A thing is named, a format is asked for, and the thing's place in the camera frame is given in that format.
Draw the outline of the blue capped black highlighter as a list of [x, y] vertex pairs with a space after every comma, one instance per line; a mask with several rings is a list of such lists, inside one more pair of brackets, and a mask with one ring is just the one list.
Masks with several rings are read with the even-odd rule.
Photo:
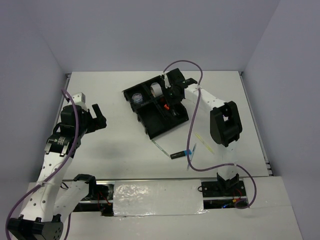
[[187, 155], [191, 155], [193, 153], [192, 150], [183, 150], [183, 151], [179, 151], [179, 152], [176, 152], [176, 153], [172, 153], [170, 155], [170, 158], [173, 160], [173, 159], [178, 159], [178, 158], [182, 158], [182, 157], [186, 157]]

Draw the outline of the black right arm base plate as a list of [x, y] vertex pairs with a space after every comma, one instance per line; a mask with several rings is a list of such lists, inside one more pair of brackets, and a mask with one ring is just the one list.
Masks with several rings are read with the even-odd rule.
[[204, 198], [231, 197], [235, 199], [236, 197], [246, 196], [246, 189], [242, 180], [227, 190], [221, 190], [217, 181], [203, 181], [197, 190], [202, 193]]

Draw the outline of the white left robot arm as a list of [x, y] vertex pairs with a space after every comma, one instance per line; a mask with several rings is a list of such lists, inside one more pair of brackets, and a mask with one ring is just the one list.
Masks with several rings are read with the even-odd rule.
[[86, 96], [82, 92], [70, 95], [62, 91], [67, 101], [60, 112], [60, 122], [47, 139], [44, 158], [36, 185], [13, 206], [15, 209], [24, 200], [25, 207], [18, 217], [10, 211], [5, 224], [7, 239], [17, 240], [59, 240], [70, 231], [71, 213], [78, 203], [86, 198], [91, 200], [98, 194], [96, 178], [89, 174], [78, 174], [67, 190], [59, 196], [61, 184], [71, 165], [84, 135], [107, 127], [99, 105], [92, 109], [86, 106]]

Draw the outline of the clear green pen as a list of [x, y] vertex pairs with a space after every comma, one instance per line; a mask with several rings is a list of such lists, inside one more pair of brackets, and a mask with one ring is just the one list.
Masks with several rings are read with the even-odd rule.
[[152, 142], [160, 151], [162, 151], [168, 158], [170, 158], [170, 155], [169, 155], [158, 143], [156, 143], [153, 139], [151, 140], [151, 142]]

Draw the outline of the clear blue pen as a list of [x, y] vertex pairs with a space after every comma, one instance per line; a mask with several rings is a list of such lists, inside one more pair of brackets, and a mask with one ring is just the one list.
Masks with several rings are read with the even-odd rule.
[[[192, 151], [191, 151], [191, 154], [190, 154], [190, 156], [189, 156], [190, 163], [191, 163], [192, 160], [193, 160], [193, 157], [194, 157], [194, 154], [195, 154], [195, 151], [196, 151], [196, 147], [197, 147], [197, 143], [194, 144], [193, 149], [192, 149]], [[190, 169], [190, 164], [188, 163], [186, 170], [189, 171], [189, 169]]]

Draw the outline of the yellow pen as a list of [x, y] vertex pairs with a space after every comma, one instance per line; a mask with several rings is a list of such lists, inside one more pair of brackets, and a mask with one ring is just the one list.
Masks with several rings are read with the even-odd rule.
[[199, 141], [207, 148], [207, 150], [209, 152], [211, 152], [212, 154], [214, 154], [215, 152], [213, 151], [213, 149], [205, 142], [205, 140], [198, 134], [198, 133], [195, 133], [194, 134], [198, 139]]

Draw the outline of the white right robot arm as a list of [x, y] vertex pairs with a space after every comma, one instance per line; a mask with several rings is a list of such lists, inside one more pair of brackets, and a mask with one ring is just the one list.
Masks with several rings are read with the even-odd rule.
[[217, 166], [217, 190], [223, 196], [234, 191], [239, 174], [233, 161], [233, 143], [243, 131], [234, 101], [214, 97], [201, 89], [198, 81], [185, 78], [178, 68], [123, 90], [123, 96], [151, 140], [190, 119], [182, 104], [184, 99], [205, 110], [209, 114], [210, 136], [222, 148], [222, 164]]

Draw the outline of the clear tape roll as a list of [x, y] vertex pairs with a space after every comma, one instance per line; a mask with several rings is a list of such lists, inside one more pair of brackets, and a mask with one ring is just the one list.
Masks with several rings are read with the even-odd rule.
[[150, 85], [150, 91], [155, 98], [163, 94], [162, 88], [157, 82], [154, 82]]

